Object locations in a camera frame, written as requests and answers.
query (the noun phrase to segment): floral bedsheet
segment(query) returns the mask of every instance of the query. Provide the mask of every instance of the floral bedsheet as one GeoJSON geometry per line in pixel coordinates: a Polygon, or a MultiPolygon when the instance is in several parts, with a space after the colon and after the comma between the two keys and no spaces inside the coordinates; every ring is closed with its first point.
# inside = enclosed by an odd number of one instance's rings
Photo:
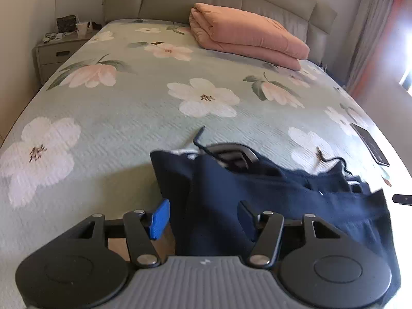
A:
{"type": "Polygon", "coordinates": [[[350,126],[372,121],[323,70],[300,64],[293,72],[204,50],[182,24],[105,26],[44,85],[0,149],[0,306],[23,307],[19,262],[73,224],[154,206],[149,153],[190,146],[203,125],[204,144],[244,143],[310,173],[330,167],[320,148],[383,185],[350,126]]]}

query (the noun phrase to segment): paper cup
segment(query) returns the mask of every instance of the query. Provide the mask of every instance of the paper cup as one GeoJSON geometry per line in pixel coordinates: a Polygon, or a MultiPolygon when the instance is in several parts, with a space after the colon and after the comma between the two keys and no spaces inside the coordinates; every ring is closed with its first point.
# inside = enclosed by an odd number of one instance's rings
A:
{"type": "Polygon", "coordinates": [[[80,22],[80,23],[77,23],[77,24],[76,24],[77,29],[78,29],[78,37],[79,37],[79,38],[85,38],[85,37],[86,37],[86,34],[87,34],[87,24],[88,24],[88,23],[89,23],[89,22],[86,21],[86,22],[80,22]]]}

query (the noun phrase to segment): nightstand drawer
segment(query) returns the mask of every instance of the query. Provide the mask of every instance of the nightstand drawer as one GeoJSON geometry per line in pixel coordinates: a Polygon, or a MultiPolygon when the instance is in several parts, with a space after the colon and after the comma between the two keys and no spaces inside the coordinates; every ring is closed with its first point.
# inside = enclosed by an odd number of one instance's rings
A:
{"type": "Polygon", "coordinates": [[[86,43],[86,41],[73,41],[39,47],[40,65],[64,63],[80,49],[84,43],[86,43]]]}
{"type": "Polygon", "coordinates": [[[47,82],[47,80],[49,80],[49,78],[53,75],[53,73],[55,71],[57,71],[58,68],[62,64],[63,63],[54,63],[54,64],[42,65],[42,68],[40,69],[41,70],[40,78],[41,78],[42,85],[44,85],[47,82]]]}

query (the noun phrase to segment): silver bolt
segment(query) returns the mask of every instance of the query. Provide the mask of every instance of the silver bolt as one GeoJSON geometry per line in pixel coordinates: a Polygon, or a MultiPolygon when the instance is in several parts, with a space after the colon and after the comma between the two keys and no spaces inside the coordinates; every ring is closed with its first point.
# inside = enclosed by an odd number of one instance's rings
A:
{"type": "Polygon", "coordinates": [[[261,254],[252,255],[249,258],[249,261],[256,266],[265,266],[268,263],[270,263],[270,259],[266,257],[265,255],[261,255],[261,254]]]}
{"type": "Polygon", "coordinates": [[[157,263],[157,257],[152,254],[142,254],[137,257],[137,262],[140,265],[150,266],[157,263]]]}

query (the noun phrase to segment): folded blanket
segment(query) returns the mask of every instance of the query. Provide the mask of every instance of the folded blanket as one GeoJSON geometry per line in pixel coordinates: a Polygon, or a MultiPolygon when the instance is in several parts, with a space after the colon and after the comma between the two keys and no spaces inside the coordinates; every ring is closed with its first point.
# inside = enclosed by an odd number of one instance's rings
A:
{"type": "Polygon", "coordinates": [[[300,64],[296,58],[292,58],[284,53],[270,50],[268,48],[213,41],[210,38],[209,34],[201,28],[199,23],[194,19],[192,15],[189,16],[189,22],[194,38],[197,40],[199,45],[205,49],[235,53],[238,55],[244,55],[246,57],[257,58],[275,64],[277,66],[289,68],[294,71],[300,71],[300,64]]]}
{"type": "Polygon", "coordinates": [[[191,14],[215,42],[259,46],[297,59],[308,58],[308,45],[271,18],[203,3],[196,3],[191,14]]]}

